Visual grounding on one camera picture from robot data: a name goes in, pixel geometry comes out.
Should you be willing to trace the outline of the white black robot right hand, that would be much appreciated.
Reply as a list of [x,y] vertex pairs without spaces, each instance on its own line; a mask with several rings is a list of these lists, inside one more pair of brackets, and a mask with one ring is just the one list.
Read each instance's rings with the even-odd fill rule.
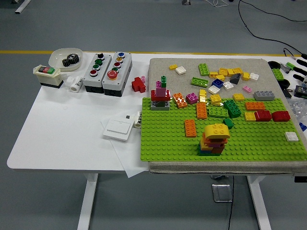
[[[302,54],[301,59],[297,59],[296,62],[298,65],[306,68],[307,67],[307,55]],[[306,85],[307,84],[307,71],[299,67],[293,67],[293,70],[295,72],[293,75],[293,78],[301,81],[303,85]]]

